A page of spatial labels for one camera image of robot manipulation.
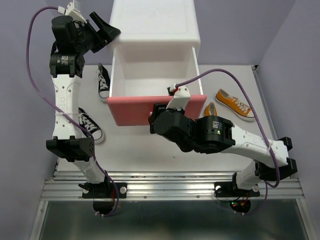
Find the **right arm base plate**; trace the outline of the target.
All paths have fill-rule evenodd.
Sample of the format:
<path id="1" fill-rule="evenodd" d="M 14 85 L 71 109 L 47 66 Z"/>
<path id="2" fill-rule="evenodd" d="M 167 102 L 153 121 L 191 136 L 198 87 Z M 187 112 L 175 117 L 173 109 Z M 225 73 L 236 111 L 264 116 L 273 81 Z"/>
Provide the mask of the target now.
<path id="1" fill-rule="evenodd" d="M 214 190 L 218 198 L 259 197 L 260 192 L 254 190 L 238 189 L 231 181 L 218 181 L 214 183 Z"/>

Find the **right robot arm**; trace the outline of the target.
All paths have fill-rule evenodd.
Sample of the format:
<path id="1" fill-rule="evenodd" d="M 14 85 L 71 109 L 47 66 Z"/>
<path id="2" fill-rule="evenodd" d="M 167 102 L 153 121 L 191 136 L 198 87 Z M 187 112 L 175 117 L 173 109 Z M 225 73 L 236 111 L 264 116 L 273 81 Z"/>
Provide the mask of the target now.
<path id="1" fill-rule="evenodd" d="M 260 181 L 277 181 L 297 173 L 297 163 L 289 158 L 292 142 L 289 137 L 264 140 L 230 120 L 208 115 L 196 120 L 183 110 L 156 103 L 148 118 L 150 133 L 175 143 L 184 152 L 200 154 L 234 154 L 251 159 L 244 170 L 233 175 L 231 192 L 242 195 Z"/>

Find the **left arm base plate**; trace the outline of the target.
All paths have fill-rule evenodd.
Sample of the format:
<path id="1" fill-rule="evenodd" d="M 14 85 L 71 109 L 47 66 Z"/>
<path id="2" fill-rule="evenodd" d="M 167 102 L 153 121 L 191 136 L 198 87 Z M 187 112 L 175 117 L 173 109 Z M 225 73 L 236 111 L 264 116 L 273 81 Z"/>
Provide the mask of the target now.
<path id="1" fill-rule="evenodd" d="M 119 198 L 125 199 L 127 197 L 127 183 L 126 182 L 116 182 L 115 183 L 118 191 Z M 83 199 L 115 199 L 116 189 L 111 182 L 101 182 L 101 183 L 79 183 L 78 186 L 82 189 Z"/>

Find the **orange sneaker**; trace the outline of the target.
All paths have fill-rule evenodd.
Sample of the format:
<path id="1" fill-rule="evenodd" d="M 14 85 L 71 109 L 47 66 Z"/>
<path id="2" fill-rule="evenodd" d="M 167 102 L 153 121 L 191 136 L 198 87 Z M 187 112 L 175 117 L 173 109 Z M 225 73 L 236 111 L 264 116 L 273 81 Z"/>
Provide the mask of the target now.
<path id="1" fill-rule="evenodd" d="M 238 118 L 247 122 L 253 122 L 255 120 L 255 116 L 250 106 L 239 100 L 237 97 L 229 95 L 223 89 L 218 90 L 215 95 L 215 100 L 218 104 L 231 110 Z"/>
<path id="2" fill-rule="evenodd" d="M 217 108 L 214 102 L 210 102 L 205 108 L 204 108 L 204 114 L 205 117 L 208 116 L 217 116 Z"/>

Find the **pink front white drawer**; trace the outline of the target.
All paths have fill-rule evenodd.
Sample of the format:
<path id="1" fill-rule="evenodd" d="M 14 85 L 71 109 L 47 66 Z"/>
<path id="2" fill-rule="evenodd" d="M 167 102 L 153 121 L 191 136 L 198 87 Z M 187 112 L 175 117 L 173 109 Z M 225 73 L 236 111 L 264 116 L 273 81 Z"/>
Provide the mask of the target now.
<path id="1" fill-rule="evenodd" d="M 145 126 L 156 103 L 171 100 L 167 88 L 199 75 L 194 47 L 113 50 L 106 100 L 117 126 Z"/>

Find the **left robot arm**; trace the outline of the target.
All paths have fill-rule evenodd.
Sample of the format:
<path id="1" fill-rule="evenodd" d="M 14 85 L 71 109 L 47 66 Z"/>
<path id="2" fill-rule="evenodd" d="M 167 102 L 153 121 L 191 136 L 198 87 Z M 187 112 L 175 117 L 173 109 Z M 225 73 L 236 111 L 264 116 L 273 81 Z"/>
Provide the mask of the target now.
<path id="1" fill-rule="evenodd" d="M 52 45 L 49 68 L 55 91 L 55 127 L 46 148 L 61 159 L 74 164 L 94 185 L 100 197 L 111 193 L 106 173 L 97 165 L 93 138 L 86 137 L 79 125 L 79 92 L 85 65 L 84 55 L 96 53 L 115 40 L 121 33 L 106 23 L 96 12 L 89 20 L 61 15 L 51 21 L 55 41 Z"/>

